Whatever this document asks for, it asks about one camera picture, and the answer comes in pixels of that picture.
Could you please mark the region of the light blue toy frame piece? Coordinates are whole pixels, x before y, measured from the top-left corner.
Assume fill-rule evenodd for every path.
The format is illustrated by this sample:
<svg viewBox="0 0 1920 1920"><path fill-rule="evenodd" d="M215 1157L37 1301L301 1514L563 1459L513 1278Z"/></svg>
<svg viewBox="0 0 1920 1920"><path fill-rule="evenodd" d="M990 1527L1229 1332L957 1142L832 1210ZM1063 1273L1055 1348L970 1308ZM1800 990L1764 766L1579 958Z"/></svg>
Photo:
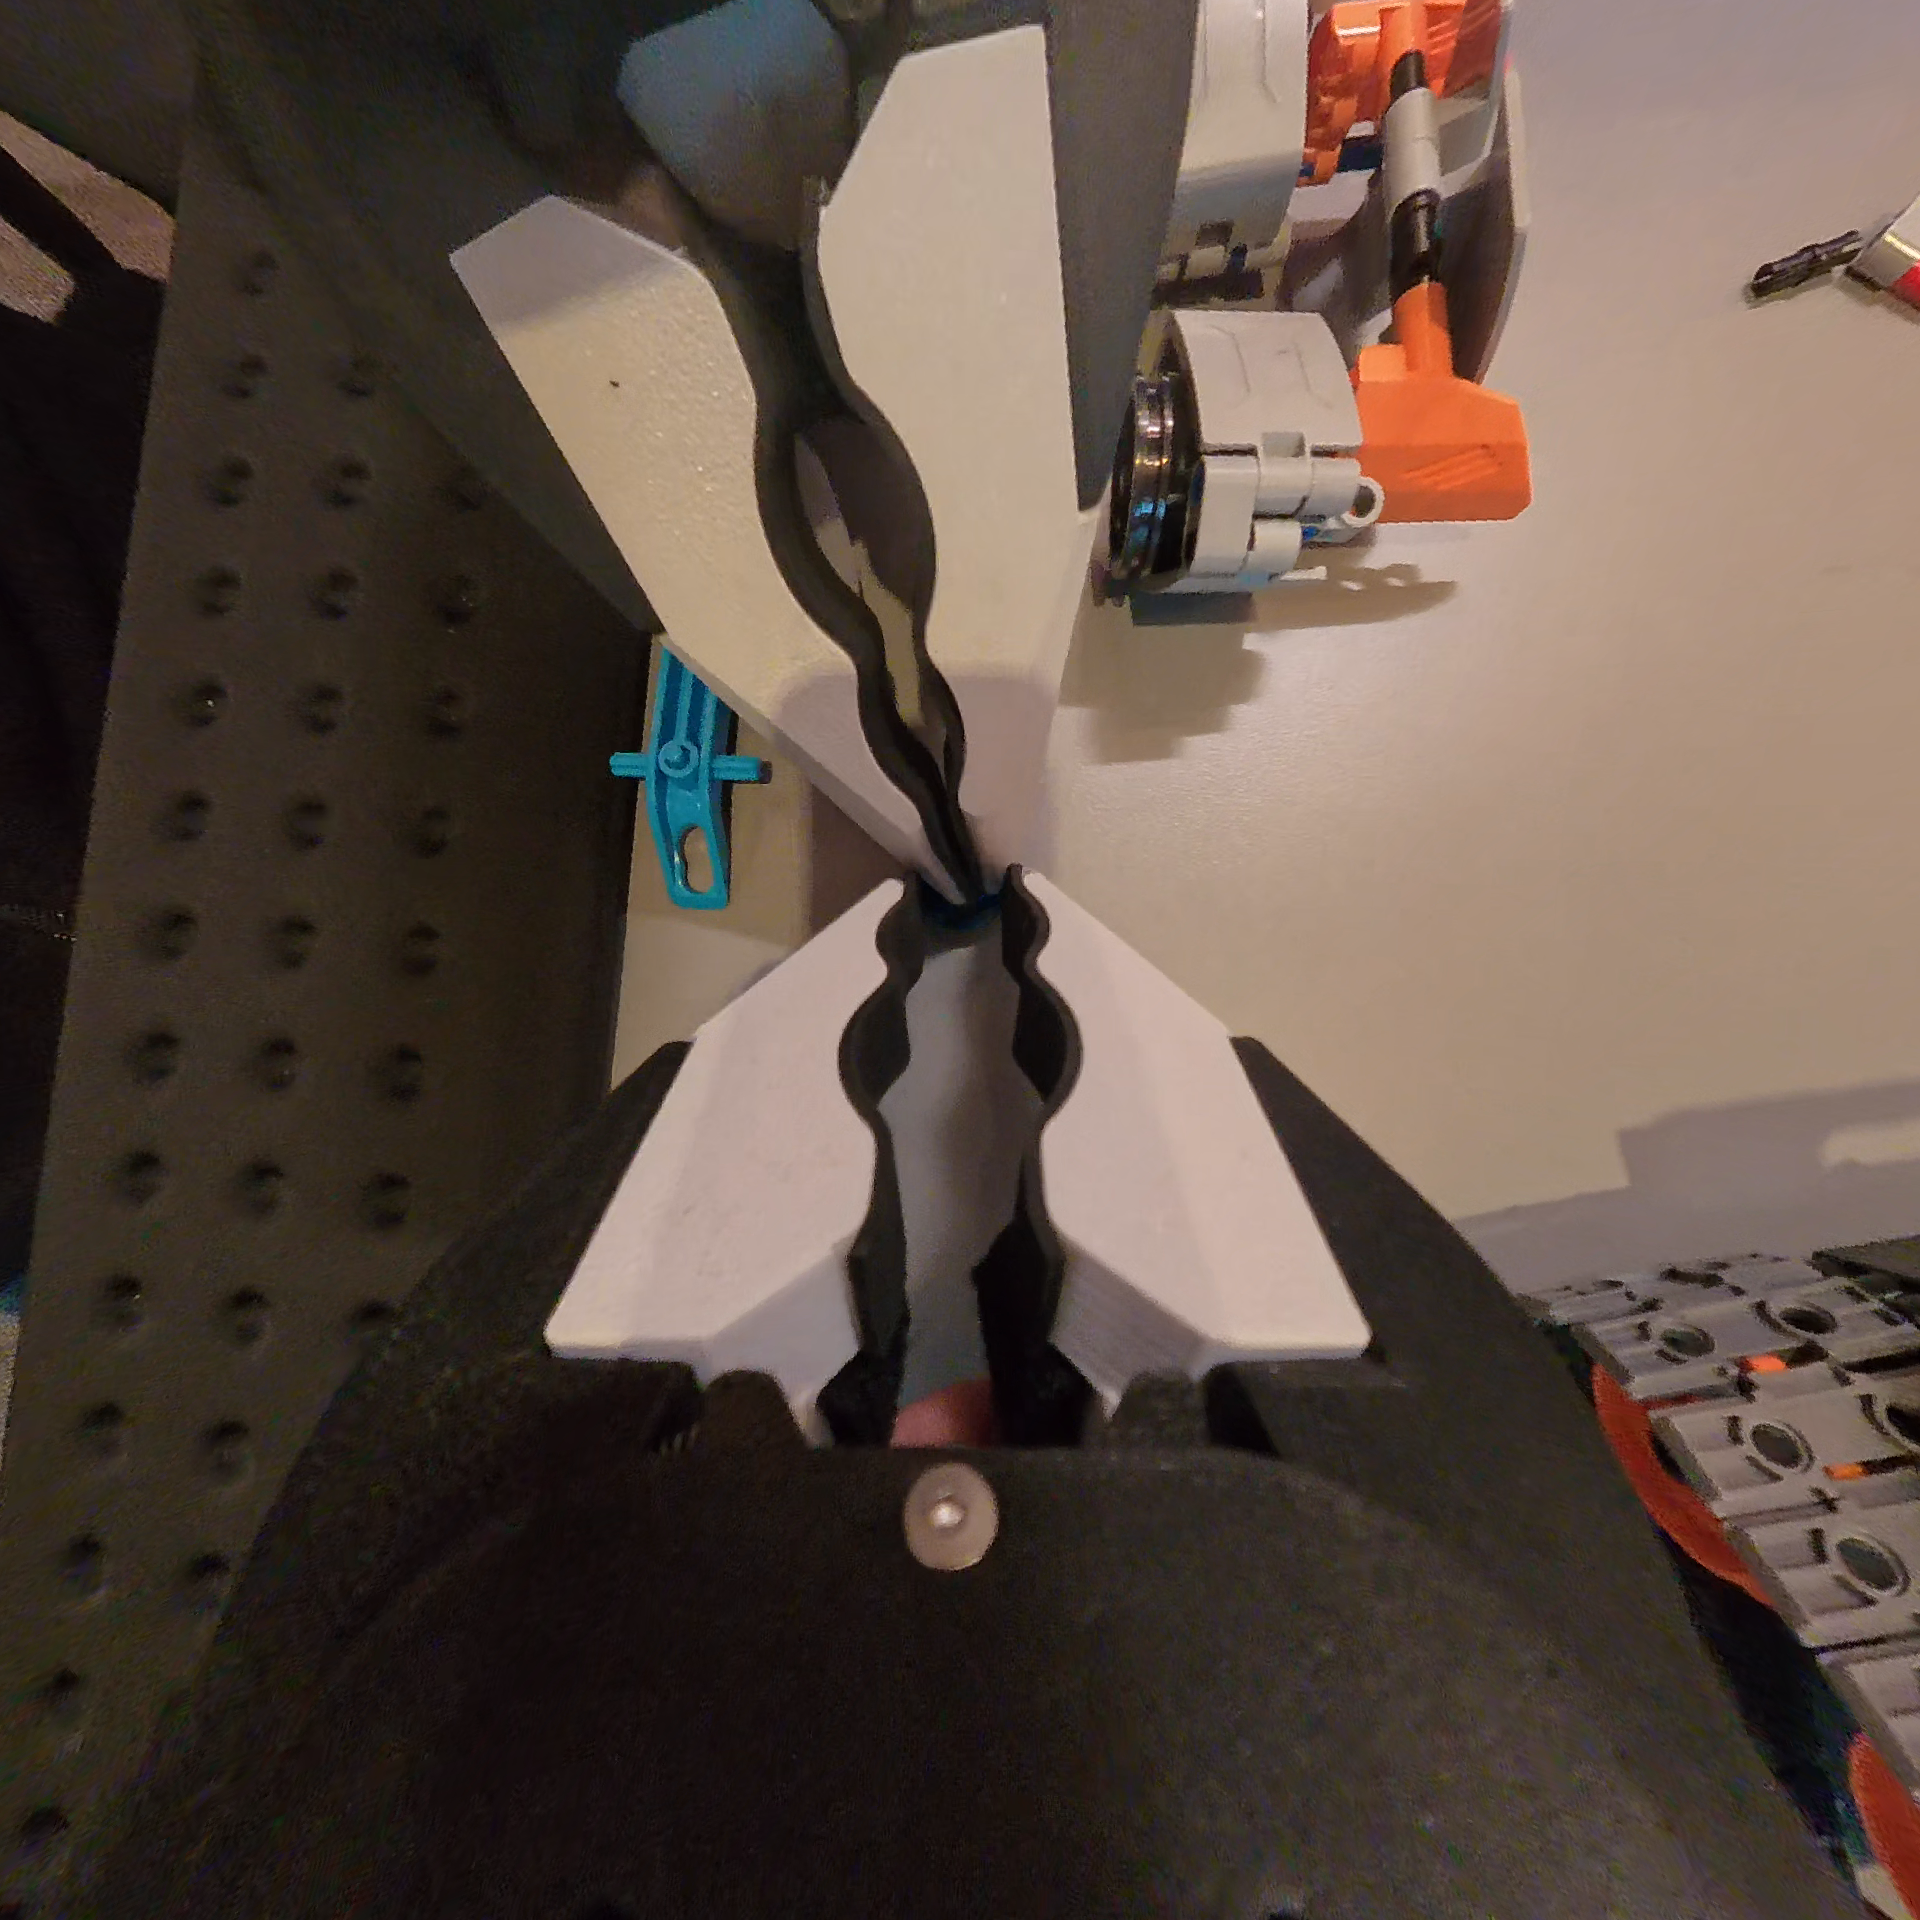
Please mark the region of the light blue toy frame piece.
<svg viewBox="0 0 1920 1920"><path fill-rule="evenodd" d="M737 711L665 642L647 686L646 747L613 750L606 766L639 786L669 902L725 910L735 898L735 786L766 784L771 763L737 750Z"/></svg>

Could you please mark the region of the black perforated mat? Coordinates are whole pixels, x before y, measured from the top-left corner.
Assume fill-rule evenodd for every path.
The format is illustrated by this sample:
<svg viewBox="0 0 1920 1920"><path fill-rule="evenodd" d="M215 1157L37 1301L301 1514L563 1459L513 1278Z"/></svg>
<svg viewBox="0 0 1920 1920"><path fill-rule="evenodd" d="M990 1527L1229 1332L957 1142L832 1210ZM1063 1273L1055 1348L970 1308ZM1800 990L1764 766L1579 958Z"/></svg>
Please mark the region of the black perforated mat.
<svg viewBox="0 0 1920 1920"><path fill-rule="evenodd" d="M673 5L179 5L195 100L4 1436L66 1915L341 1381L602 1100L646 601L449 254Z"/></svg>

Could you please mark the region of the small black white red connector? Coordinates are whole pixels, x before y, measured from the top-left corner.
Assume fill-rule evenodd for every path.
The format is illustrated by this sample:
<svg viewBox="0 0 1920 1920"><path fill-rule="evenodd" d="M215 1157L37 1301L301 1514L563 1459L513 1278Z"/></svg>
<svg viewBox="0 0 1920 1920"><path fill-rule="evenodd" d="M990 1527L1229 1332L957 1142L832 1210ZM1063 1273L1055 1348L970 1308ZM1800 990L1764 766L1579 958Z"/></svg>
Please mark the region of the small black white red connector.
<svg viewBox="0 0 1920 1920"><path fill-rule="evenodd" d="M1746 299L1773 299L1804 285L1848 277L1879 298L1920 310L1920 201L1911 200L1898 217L1860 232L1848 227L1828 241L1810 241L1794 254L1760 261L1743 287Z"/></svg>

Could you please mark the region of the grey wheel module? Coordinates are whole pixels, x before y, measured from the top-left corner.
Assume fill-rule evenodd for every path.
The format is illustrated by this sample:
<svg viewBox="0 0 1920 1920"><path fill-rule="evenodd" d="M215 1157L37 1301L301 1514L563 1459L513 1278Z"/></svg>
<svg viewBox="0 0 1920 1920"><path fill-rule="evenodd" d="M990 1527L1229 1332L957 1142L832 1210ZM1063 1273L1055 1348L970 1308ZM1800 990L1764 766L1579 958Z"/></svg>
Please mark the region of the grey wheel module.
<svg viewBox="0 0 1920 1920"><path fill-rule="evenodd" d="M1488 386L1526 254L1512 5L1200 5L1104 601L1236 597L1529 510Z"/></svg>

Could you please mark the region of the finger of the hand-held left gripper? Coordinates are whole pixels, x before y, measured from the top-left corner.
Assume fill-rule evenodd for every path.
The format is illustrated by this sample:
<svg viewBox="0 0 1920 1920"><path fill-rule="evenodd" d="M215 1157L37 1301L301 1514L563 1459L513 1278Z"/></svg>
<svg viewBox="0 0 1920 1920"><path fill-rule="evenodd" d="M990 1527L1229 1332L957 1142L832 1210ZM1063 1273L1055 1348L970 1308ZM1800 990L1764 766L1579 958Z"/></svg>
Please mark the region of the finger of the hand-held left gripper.
<svg viewBox="0 0 1920 1920"><path fill-rule="evenodd" d="M809 325L893 558L814 551L852 686L809 686L819 784L945 892L1029 850L1046 734L1188 137L1188 5L897 5L809 236Z"/></svg>
<svg viewBox="0 0 1920 1920"><path fill-rule="evenodd" d="M829 553L803 428L807 313L731 259L536 200L449 254L490 344L638 574L663 634L855 825L949 902L977 847L906 729L879 609Z"/></svg>

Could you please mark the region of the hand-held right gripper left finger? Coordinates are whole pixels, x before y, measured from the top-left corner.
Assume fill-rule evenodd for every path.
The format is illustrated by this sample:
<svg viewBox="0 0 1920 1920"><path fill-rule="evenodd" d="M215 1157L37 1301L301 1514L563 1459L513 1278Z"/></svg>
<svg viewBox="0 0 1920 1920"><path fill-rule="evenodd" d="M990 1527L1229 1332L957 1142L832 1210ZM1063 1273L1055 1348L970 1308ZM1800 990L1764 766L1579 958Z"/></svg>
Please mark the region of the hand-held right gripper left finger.
<svg viewBox="0 0 1920 1920"><path fill-rule="evenodd" d="M889 1436L893 1141L922 892L889 878L710 1016L546 1319L569 1360L771 1378L807 1436Z"/></svg>

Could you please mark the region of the grey orange tracked toy robot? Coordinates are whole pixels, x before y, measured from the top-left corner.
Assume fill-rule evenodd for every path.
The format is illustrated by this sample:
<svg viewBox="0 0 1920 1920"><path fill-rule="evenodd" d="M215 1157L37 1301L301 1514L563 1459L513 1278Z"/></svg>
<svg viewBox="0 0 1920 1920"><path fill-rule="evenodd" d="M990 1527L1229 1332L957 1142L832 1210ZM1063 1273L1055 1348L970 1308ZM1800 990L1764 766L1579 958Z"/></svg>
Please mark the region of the grey orange tracked toy robot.
<svg viewBox="0 0 1920 1920"><path fill-rule="evenodd" d="M1920 1242L1520 1297L1683 1568L1773 1770L1873 1915L1920 1899Z"/></svg>

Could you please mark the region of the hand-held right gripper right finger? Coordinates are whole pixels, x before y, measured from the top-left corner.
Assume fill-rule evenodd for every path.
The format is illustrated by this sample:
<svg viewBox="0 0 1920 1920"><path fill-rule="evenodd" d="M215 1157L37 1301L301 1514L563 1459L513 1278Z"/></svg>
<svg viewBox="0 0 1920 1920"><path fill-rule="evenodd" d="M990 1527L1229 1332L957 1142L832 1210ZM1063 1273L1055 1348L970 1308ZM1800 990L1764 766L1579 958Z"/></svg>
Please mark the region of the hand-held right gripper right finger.
<svg viewBox="0 0 1920 1920"><path fill-rule="evenodd" d="M999 963L1039 1129L977 1266L996 1406L1360 1357L1375 1332L1234 1033L1029 867L1007 871Z"/></svg>

